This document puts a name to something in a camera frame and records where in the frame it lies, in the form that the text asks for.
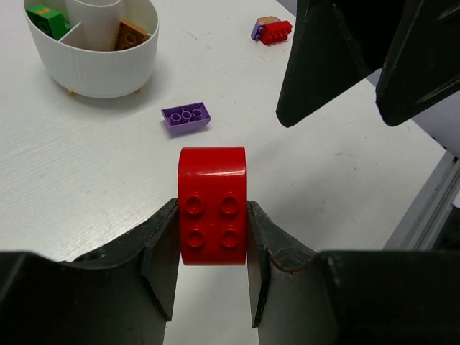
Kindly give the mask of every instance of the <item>white container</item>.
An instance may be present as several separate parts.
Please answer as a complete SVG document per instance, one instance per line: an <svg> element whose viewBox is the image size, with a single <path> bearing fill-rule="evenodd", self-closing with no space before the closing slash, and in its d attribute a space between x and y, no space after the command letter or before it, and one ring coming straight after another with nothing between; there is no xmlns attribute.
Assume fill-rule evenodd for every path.
<svg viewBox="0 0 460 345"><path fill-rule="evenodd" d="M26 15L43 64L51 77L64 88L87 97L116 98L138 91L151 77L157 53L159 23L150 0L24 0L24 13L26 8L38 4L62 12L66 20L80 20L74 23L66 36L57 41L41 32ZM95 27L97 21L94 20L99 16L100 29ZM147 30L150 38L128 50L91 50L90 45L100 50L109 41L114 45L117 30L114 31L114 26L107 23L113 24L120 16ZM88 39L85 24L92 27L90 30L104 34Z"/></svg>

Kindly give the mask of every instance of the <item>red toy brick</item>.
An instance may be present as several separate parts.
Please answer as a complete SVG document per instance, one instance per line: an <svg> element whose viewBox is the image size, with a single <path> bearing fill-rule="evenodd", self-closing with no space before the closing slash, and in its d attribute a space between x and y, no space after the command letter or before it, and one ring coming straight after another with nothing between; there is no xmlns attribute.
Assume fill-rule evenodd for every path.
<svg viewBox="0 0 460 345"><path fill-rule="evenodd" d="M246 262L243 147L185 147L179 173L180 251L185 265Z"/></svg>
<svg viewBox="0 0 460 345"><path fill-rule="evenodd" d="M260 41L264 45L271 45L276 42L282 42L288 39L288 35L292 32L293 26L287 20L283 22L275 22L266 24L264 31L260 35Z"/></svg>

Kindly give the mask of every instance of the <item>green toy brick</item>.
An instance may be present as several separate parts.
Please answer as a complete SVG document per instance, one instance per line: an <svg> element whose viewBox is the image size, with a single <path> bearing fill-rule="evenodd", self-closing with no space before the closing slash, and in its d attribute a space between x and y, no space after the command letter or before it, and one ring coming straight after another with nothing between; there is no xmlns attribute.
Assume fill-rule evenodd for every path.
<svg viewBox="0 0 460 345"><path fill-rule="evenodd" d="M28 8L27 15L42 32L55 40L60 40L70 29L62 13L45 5Z"/></svg>

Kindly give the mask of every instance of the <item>white table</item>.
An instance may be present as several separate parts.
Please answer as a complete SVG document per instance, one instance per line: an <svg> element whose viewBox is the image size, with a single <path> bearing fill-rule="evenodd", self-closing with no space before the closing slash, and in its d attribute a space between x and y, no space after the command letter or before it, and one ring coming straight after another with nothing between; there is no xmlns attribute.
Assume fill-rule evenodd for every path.
<svg viewBox="0 0 460 345"><path fill-rule="evenodd" d="M113 101L70 97L46 74L20 1L1 31L0 249L73 259L177 195L184 146L244 145L248 198L314 249L380 249L443 150L386 127L366 80L292 129L275 107L290 42L250 40L275 0L156 0L155 76ZM160 109L204 101L207 130L170 137ZM166 344L257 344L245 267L180 266Z"/></svg>

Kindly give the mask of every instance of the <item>toy brick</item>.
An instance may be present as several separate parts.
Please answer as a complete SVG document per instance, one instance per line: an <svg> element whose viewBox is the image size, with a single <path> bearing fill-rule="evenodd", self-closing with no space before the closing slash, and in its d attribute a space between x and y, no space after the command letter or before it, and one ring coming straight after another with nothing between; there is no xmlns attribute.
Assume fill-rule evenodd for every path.
<svg viewBox="0 0 460 345"><path fill-rule="evenodd" d="M60 40L70 29L62 13L45 5L29 7L27 15L35 26L55 40Z"/></svg>
<svg viewBox="0 0 460 345"><path fill-rule="evenodd" d="M243 147L186 147L178 170L184 265L246 262L246 155Z"/></svg>
<svg viewBox="0 0 460 345"><path fill-rule="evenodd" d="M211 121L211 116L203 103L187 104L161 110L167 128L174 134L193 132Z"/></svg>
<svg viewBox="0 0 460 345"><path fill-rule="evenodd" d="M269 16L269 17L262 17L256 20L256 24L254 25L254 29L252 29L251 38L254 41L258 41L260 39L260 35L264 30L264 26L269 23L279 22L280 20L277 17Z"/></svg>
<svg viewBox="0 0 460 345"><path fill-rule="evenodd" d="M120 21L114 50L126 50L141 45L149 38L149 33L128 19Z"/></svg>
<svg viewBox="0 0 460 345"><path fill-rule="evenodd" d="M260 35L260 41L264 45L282 42L288 39L288 35L292 32L293 26L287 20L266 24Z"/></svg>

